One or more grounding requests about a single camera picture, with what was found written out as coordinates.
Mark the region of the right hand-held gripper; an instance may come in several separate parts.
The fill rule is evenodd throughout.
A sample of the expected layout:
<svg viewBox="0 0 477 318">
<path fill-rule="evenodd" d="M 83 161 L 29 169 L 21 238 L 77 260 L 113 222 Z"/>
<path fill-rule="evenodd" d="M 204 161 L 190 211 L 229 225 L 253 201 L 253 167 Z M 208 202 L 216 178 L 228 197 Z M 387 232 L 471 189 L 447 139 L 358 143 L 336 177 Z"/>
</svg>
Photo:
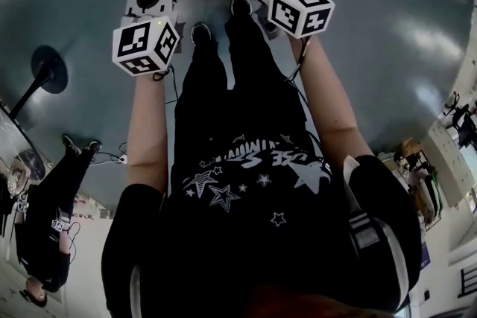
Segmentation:
<svg viewBox="0 0 477 318">
<path fill-rule="evenodd" d="M 255 0 L 259 23 L 272 40 L 283 34 L 303 38 L 325 31 L 335 9 L 333 0 Z"/>
</svg>

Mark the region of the person's black star-print shirt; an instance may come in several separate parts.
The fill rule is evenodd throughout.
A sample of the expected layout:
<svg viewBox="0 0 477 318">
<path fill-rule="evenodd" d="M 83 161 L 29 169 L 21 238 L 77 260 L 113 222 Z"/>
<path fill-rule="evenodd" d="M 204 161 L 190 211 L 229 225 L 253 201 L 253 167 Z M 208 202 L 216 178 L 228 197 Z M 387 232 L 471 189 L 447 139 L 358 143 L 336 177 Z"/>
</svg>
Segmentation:
<svg viewBox="0 0 477 318">
<path fill-rule="evenodd" d="M 375 156 L 333 174 L 314 149 L 236 139 L 176 162 L 171 194 L 123 191 L 101 259 L 112 318 L 236 318 L 271 286 L 394 312 L 416 285 L 421 231 L 408 192 Z"/>
</svg>

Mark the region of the clear glass container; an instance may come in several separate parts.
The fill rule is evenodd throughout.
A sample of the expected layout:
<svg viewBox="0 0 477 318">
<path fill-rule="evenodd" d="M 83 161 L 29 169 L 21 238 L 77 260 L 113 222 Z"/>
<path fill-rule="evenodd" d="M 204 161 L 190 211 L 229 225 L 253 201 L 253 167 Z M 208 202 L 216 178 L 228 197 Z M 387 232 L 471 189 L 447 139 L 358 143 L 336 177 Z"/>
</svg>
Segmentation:
<svg viewBox="0 0 477 318">
<path fill-rule="evenodd" d="M 7 189 L 15 197 L 20 195 L 30 179 L 31 170 L 21 160 L 14 159 L 7 178 Z"/>
</svg>

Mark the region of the person's left forearm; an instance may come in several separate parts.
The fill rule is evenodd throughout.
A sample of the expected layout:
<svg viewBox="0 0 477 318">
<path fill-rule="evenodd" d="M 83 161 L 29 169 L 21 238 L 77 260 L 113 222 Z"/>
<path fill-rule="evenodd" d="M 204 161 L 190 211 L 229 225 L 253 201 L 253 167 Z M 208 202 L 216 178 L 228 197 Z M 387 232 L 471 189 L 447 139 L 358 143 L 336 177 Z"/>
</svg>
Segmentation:
<svg viewBox="0 0 477 318">
<path fill-rule="evenodd" d="M 127 136 L 127 183 L 168 190 L 168 135 L 163 81 L 136 77 Z"/>
</svg>

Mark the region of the cluttered equipment rack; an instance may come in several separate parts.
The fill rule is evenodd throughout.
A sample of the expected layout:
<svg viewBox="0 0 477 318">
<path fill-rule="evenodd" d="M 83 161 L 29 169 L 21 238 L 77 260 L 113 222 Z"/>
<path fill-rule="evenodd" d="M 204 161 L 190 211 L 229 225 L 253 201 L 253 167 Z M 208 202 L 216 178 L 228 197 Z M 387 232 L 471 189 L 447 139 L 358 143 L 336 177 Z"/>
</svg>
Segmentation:
<svg viewBox="0 0 477 318">
<path fill-rule="evenodd" d="M 393 161 L 427 232 L 441 220 L 443 211 L 435 167 L 425 155 L 421 143 L 414 138 L 400 144 Z"/>
</svg>

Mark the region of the person's right forearm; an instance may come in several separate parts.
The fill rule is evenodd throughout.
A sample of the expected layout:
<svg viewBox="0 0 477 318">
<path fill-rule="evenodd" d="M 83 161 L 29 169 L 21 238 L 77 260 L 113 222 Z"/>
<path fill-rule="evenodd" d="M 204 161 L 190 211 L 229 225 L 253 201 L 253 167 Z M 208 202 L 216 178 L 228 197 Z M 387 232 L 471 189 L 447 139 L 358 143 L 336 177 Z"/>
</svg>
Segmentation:
<svg viewBox="0 0 477 318">
<path fill-rule="evenodd" d="M 300 76 L 322 151 L 332 168 L 348 157 L 371 156 L 347 93 L 316 36 L 309 40 Z"/>
</svg>

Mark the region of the white locker cabinet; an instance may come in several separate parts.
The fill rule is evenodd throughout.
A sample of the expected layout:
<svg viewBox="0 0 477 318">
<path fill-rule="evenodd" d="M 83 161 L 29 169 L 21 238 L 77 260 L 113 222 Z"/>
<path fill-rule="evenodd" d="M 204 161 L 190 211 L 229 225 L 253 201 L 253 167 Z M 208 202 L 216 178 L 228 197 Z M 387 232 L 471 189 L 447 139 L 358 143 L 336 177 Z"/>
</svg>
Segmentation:
<svg viewBox="0 0 477 318">
<path fill-rule="evenodd" d="M 437 180 L 450 207 L 460 203 L 475 185 L 476 179 L 451 135 L 436 120 L 428 131 L 431 140 L 431 162 L 437 170 Z"/>
</svg>

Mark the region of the person's left shoe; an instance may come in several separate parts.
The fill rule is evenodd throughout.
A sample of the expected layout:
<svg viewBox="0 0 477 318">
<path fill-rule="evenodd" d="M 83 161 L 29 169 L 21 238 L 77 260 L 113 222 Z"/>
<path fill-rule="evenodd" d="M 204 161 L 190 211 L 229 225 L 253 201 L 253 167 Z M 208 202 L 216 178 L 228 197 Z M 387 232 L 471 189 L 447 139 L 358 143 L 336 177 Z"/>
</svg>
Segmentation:
<svg viewBox="0 0 477 318">
<path fill-rule="evenodd" d="M 191 40 L 195 45 L 202 45 L 212 41 L 212 33 L 204 22 L 197 22 L 191 29 Z"/>
</svg>

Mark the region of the person's shoe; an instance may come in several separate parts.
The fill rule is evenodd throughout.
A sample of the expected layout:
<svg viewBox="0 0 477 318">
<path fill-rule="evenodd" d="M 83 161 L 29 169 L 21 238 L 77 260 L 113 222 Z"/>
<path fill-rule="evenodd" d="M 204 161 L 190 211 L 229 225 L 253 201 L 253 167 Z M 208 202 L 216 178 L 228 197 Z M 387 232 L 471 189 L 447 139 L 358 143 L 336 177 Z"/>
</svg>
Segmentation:
<svg viewBox="0 0 477 318">
<path fill-rule="evenodd" d="M 212 41 L 212 33 L 204 22 L 197 22 L 191 29 L 191 40 L 195 45 L 202 45 Z"/>
<path fill-rule="evenodd" d="M 249 0 L 231 0 L 230 12 L 232 16 L 251 16 L 253 8 Z"/>
</svg>

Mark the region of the person's black trousers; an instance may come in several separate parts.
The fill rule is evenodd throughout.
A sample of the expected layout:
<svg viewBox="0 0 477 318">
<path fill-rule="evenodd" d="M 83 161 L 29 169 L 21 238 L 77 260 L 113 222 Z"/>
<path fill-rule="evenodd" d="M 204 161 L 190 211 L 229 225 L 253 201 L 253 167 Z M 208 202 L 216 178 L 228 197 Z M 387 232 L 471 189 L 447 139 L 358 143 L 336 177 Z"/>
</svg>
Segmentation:
<svg viewBox="0 0 477 318">
<path fill-rule="evenodd" d="M 291 142 L 305 150 L 313 143 L 296 89 L 285 80 L 259 26 L 251 16 L 225 24 L 235 78 L 227 88 L 215 40 L 196 43 L 175 107 L 174 161 L 205 160 L 239 136 Z"/>
</svg>

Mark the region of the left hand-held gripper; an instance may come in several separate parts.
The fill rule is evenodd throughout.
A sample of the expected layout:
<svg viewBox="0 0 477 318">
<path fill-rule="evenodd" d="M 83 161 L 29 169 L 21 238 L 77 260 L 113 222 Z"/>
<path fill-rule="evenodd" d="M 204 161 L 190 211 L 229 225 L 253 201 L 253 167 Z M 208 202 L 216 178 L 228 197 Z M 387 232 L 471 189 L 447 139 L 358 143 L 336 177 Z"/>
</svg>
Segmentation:
<svg viewBox="0 0 477 318">
<path fill-rule="evenodd" d="M 176 2 L 127 0 L 121 25 L 113 31 L 113 63 L 133 77 L 167 72 L 181 40 Z"/>
</svg>

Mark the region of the black swivel chair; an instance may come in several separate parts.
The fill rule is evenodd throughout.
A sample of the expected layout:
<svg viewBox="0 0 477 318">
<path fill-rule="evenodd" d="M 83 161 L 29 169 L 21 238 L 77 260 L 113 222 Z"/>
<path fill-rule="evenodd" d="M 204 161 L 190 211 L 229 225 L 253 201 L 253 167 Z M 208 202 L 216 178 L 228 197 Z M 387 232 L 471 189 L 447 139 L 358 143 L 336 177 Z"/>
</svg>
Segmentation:
<svg viewBox="0 0 477 318">
<path fill-rule="evenodd" d="M 452 115 L 451 126 L 458 133 L 458 146 L 463 148 L 471 145 L 477 152 L 477 124 L 472 120 L 477 109 L 471 110 L 470 103 L 459 106 L 460 94 L 454 91 L 453 96 L 453 102 L 450 105 L 445 104 L 447 111 L 443 115 Z"/>
</svg>

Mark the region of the person's right shoe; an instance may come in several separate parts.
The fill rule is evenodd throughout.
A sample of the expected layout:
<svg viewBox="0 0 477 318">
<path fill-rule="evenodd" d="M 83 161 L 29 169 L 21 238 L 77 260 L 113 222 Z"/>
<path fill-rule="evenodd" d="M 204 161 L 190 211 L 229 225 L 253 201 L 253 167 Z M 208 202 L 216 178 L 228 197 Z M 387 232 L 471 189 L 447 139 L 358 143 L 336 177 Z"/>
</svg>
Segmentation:
<svg viewBox="0 0 477 318">
<path fill-rule="evenodd" d="M 251 16 L 253 8 L 249 0 L 231 0 L 230 12 L 232 16 Z"/>
</svg>

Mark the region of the black marble pedestal table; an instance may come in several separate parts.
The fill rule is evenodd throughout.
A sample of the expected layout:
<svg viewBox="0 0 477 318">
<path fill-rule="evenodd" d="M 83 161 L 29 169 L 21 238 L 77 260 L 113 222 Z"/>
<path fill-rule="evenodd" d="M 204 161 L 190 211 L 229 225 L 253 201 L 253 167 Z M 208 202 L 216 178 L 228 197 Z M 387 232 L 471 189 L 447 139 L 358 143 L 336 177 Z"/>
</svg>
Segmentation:
<svg viewBox="0 0 477 318">
<path fill-rule="evenodd" d="M 68 85 L 69 75 L 63 58 L 48 45 L 41 45 L 34 51 L 31 72 L 34 80 L 12 110 L 8 111 L 0 102 L 0 164 L 9 168 L 18 159 L 30 171 L 30 179 L 40 181 L 46 174 L 45 165 L 16 117 L 38 89 L 53 95 L 63 92 Z"/>
</svg>

